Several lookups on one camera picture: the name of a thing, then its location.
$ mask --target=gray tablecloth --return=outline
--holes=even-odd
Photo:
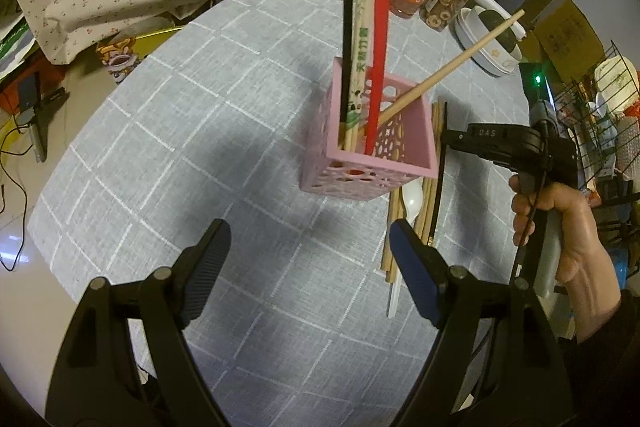
[[[224,217],[232,251],[186,337],[235,426],[386,426],[435,330],[405,288],[385,316],[378,270],[386,200],[298,189],[306,126],[340,55],[336,0],[226,0],[147,58],[70,145],[29,223],[78,300],[89,280],[171,265]],[[390,20],[387,69],[421,80],[460,52],[418,17]],[[469,61],[430,92],[449,127],[526,123],[516,75]],[[436,245],[450,264],[505,280],[509,173],[451,152]],[[139,323],[136,355],[150,367]]]

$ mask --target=cardboard box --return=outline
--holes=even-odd
[[[600,39],[571,0],[536,24],[533,31],[565,84],[580,80],[604,58]]]

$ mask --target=pink plastic container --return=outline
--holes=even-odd
[[[437,178],[431,104],[426,96],[378,128],[375,156],[363,154],[364,138],[358,141],[356,152],[338,148],[341,73],[341,59],[336,57],[332,85],[309,128],[300,189],[325,196],[368,201],[419,176]],[[414,87],[415,82],[386,74],[384,85],[387,92],[393,91],[386,89],[390,86],[396,93],[390,96],[383,92],[382,107],[385,107],[385,102],[393,102],[397,96]],[[369,112],[369,94],[369,87],[366,87],[362,97],[363,115]],[[396,149],[398,160],[393,161]]]

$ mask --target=screw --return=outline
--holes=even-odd
[[[106,282],[107,282],[107,279],[105,279],[104,277],[96,277],[95,279],[92,279],[91,282],[89,283],[89,288],[91,288],[92,290],[99,290],[104,286]]]
[[[516,279],[513,281],[514,285],[516,285],[516,288],[518,290],[526,290],[527,288],[529,288],[529,283],[527,282],[526,279],[523,279],[522,277],[516,277]]]
[[[464,266],[452,266],[449,273],[456,279],[464,279],[466,277],[466,268]]]
[[[164,281],[165,279],[169,279],[171,277],[171,268],[168,266],[161,266],[154,272],[154,277],[159,281]]]

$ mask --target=pink basket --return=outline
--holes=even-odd
[[[419,176],[437,178],[431,105],[426,96],[378,128],[375,156],[363,154],[364,139],[358,141],[356,152],[338,148],[341,73],[341,59],[336,57],[332,85],[322,99],[306,140],[300,189],[325,196],[368,201]],[[382,107],[385,107],[385,102],[393,102],[404,91],[414,87],[415,83],[387,74],[384,84],[387,92],[389,86],[395,88],[396,93],[389,96],[383,92]],[[366,87],[362,97],[363,115],[369,112],[369,95],[370,88]],[[398,150],[397,161],[392,160],[394,150]]]

